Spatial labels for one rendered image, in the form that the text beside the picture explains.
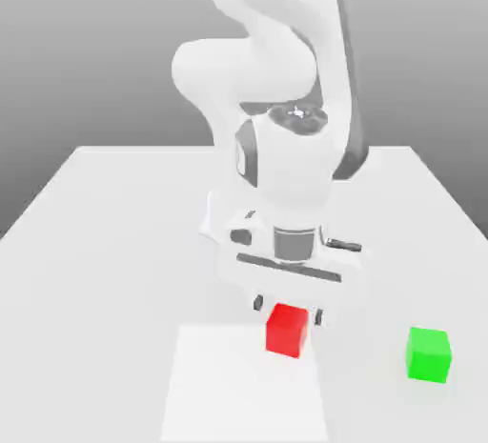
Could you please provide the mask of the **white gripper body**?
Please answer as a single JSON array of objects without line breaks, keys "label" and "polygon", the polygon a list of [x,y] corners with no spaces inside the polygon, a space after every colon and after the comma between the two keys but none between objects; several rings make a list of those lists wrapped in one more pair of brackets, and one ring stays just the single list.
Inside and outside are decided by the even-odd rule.
[{"label": "white gripper body", "polygon": [[328,314],[341,311],[365,291],[361,254],[327,247],[302,265],[285,265],[255,253],[221,252],[217,272],[246,294],[261,294],[265,304],[274,301]]}]

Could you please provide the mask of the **small red cube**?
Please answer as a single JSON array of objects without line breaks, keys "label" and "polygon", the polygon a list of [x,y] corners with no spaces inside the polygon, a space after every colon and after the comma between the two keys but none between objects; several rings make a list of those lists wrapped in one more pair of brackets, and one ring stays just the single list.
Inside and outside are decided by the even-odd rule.
[{"label": "small red cube", "polygon": [[266,323],[266,350],[299,358],[309,324],[308,311],[276,303]]}]

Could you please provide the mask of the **small green cube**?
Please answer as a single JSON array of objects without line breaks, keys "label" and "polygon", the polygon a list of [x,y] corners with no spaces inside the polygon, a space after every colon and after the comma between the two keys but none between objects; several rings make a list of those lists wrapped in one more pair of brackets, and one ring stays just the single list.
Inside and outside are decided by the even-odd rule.
[{"label": "small green cube", "polygon": [[411,327],[406,344],[406,373],[411,379],[445,384],[453,354],[448,333]]}]

